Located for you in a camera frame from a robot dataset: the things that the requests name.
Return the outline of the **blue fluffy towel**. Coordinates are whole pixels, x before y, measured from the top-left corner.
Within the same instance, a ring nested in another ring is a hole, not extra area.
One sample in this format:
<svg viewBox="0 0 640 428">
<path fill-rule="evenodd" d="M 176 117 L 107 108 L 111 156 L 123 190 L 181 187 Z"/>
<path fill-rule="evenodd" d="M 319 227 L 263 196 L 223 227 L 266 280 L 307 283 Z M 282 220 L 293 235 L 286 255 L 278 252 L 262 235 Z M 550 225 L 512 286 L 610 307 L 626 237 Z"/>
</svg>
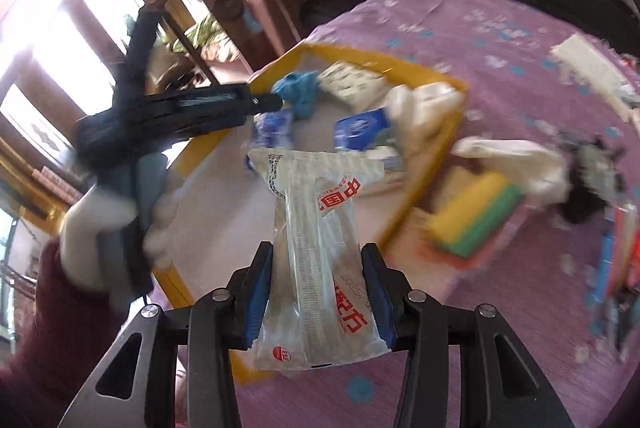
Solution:
<svg viewBox="0 0 640 428">
<path fill-rule="evenodd" d="M 296 118 L 307 119 L 314 115 L 317 88 L 317 71 L 291 72 L 275 82 L 271 92 L 281 97 Z"/>
</svg>

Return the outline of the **colourful sponge cloths pack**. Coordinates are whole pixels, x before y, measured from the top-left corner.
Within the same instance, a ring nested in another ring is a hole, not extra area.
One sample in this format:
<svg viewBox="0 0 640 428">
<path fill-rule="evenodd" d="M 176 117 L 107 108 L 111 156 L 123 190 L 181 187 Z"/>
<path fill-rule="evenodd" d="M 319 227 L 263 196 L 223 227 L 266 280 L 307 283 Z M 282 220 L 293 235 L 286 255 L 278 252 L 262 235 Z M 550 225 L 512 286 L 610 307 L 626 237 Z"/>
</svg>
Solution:
<svg viewBox="0 0 640 428">
<path fill-rule="evenodd" d="M 425 236 L 432 244 L 466 259 L 480 249 L 511 217 L 524 193 L 508 178 L 485 171 L 432 214 Z"/>
</svg>

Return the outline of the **blue Vinda tissue pack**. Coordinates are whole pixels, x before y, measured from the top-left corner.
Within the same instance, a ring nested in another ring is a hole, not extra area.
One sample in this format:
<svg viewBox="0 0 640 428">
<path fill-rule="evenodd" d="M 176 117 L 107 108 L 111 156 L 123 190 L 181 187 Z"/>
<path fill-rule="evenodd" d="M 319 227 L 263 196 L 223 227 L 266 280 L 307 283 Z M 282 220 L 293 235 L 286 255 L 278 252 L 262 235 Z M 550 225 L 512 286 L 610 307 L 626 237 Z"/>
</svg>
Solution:
<svg viewBox="0 0 640 428">
<path fill-rule="evenodd" d="M 393 126 L 382 107 L 339 119 L 334 124 L 333 145 L 336 151 L 397 151 Z"/>
</svg>

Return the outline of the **dark wooden chair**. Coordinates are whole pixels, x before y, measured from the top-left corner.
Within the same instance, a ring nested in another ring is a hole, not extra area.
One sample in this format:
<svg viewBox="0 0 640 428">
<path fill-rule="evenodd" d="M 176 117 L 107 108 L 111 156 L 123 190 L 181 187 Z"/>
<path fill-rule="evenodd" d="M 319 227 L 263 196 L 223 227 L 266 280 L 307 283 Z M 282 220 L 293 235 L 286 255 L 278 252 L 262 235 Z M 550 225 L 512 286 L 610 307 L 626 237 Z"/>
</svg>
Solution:
<svg viewBox="0 0 640 428">
<path fill-rule="evenodd" d="M 152 58 L 157 28 L 165 25 L 186 51 L 186 58 L 195 66 L 196 72 L 203 75 L 210 84 L 217 85 L 218 78 L 202 56 L 203 48 L 186 37 L 186 32 L 167 9 L 170 1 L 153 0 L 142 6 L 131 29 L 126 59 L 132 61 L 137 68 L 146 70 Z M 215 20 L 221 31 L 238 49 L 240 59 L 248 70 L 256 72 L 274 59 L 274 50 L 267 40 L 264 28 L 245 0 L 202 2 L 208 10 L 209 18 Z"/>
</svg>

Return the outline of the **patterned small tissue pack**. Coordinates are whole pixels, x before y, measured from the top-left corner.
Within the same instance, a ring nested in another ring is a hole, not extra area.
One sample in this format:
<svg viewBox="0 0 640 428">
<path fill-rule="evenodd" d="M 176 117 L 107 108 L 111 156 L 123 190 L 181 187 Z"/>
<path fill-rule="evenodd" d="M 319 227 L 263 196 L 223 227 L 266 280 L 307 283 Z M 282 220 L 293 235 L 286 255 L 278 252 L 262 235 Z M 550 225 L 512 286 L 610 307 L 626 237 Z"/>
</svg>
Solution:
<svg viewBox="0 0 640 428">
<path fill-rule="evenodd" d="M 340 100 L 354 112 L 370 109 L 390 91 L 382 74 L 349 62 L 335 62 L 318 75 L 322 92 Z"/>
</svg>

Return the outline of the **black motor with shaft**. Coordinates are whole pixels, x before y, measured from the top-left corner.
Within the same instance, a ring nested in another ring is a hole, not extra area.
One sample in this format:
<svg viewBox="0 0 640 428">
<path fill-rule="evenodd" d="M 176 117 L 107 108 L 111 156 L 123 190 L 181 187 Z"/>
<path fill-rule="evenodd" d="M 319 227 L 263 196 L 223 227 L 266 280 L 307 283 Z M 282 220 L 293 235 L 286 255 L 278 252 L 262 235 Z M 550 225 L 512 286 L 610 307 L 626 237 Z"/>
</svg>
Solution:
<svg viewBox="0 0 640 428">
<path fill-rule="evenodd" d="M 606 207 L 616 204 L 626 191 L 618 163 L 627 148 L 609 147 L 600 136 L 582 139 L 561 133 L 562 149 L 570 155 L 570 191 L 560 205 L 562 217 L 573 225 L 586 222 Z"/>
</svg>

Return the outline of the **purple floral tablecloth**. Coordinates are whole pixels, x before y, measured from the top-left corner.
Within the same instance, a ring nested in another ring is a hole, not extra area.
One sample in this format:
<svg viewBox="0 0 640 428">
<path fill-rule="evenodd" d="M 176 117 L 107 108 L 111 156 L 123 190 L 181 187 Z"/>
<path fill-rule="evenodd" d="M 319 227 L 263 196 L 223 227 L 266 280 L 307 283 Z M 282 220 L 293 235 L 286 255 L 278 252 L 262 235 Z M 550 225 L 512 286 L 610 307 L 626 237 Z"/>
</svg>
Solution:
<svg viewBox="0 0 640 428">
<path fill-rule="evenodd" d="M 588 86 L 567 78 L 551 48 L 574 28 L 510 0 L 368 0 L 311 34 L 315 43 L 392 55 L 464 81 L 461 136 L 526 139 L 557 149 L 563 133 L 623 145 L 620 168 L 639 188 L 634 127 Z M 210 150 L 188 180 L 170 230 L 179 272 L 194 296 L 224 285 L 271 237 L 273 198 L 244 167 L 245 129 Z M 500 253 L 472 266 L 431 252 L 407 221 L 386 261 L 444 303 L 495 305 L 537 360 L 579 427 L 600 425 L 638 391 L 639 343 L 622 354 L 598 339 L 587 305 L 596 278 L 602 216 L 570 226 L 554 211 L 526 218 Z M 388 427 L 405 358 L 400 353 L 236 386 L 247 427 Z"/>
</svg>

